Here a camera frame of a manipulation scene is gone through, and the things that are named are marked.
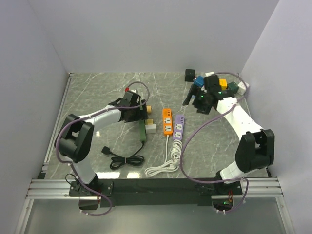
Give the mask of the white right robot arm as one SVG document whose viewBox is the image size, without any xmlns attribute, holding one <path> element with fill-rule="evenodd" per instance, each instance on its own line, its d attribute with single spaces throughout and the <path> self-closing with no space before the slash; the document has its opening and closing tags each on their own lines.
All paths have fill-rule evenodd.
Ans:
<svg viewBox="0 0 312 234">
<path fill-rule="evenodd" d="M 211 109 L 219 115 L 209 120 L 211 123 L 224 117 L 240 139 L 234 162 L 208 181 L 198 180 L 185 175 L 197 184 L 214 184 L 214 190 L 224 195 L 231 189 L 231 183 L 245 179 L 249 173 L 268 167 L 274 162 L 275 135 L 271 129 L 263 129 L 241 107 L 240 100 L 230 89 L 223 90 L 219 84 L 220 73 L 204 77 L 203 85 L 192 84 L 184 105 L 195 96 L 193 106 L 197 112 L 209 114 Z"/>
</svg>

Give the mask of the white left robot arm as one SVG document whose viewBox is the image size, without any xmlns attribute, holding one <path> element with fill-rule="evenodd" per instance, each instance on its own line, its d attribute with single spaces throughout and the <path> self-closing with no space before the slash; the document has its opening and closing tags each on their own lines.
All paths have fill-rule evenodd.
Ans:
<svg viewBox="0 0 312 234">
<path fill-rule="evenodd" d="M 87 158 L 94 133 L 113 123 L 146 120 L 146 102 L 134 90 L 127 90 L 123 97 L 103 109 L 88 115 L 70 114 L 66 117 L 55 141 L 55 149 L 57 157 L 65 158 L 62 163 L 72 168 L 85 195 L 94 195 L 98 189 L 98 176 Z"/>
</svg>

